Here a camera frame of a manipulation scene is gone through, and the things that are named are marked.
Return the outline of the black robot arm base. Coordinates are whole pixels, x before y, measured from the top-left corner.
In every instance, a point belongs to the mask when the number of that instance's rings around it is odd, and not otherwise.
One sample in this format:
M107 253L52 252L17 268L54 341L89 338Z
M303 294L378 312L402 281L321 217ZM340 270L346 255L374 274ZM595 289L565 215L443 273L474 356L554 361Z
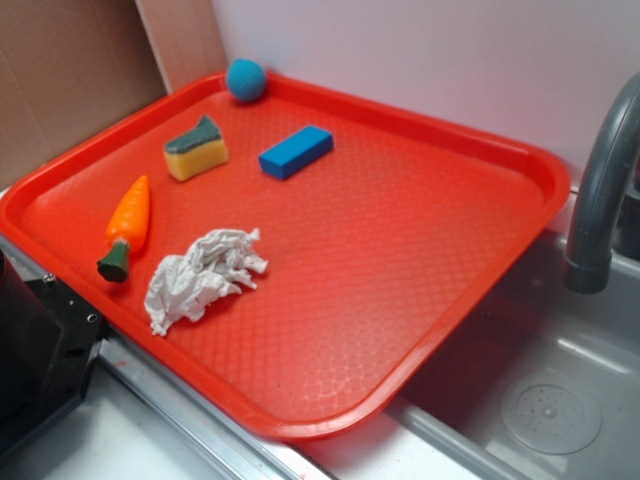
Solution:
M1 257L1 442L86 396L103 316L61 280L25 281Z

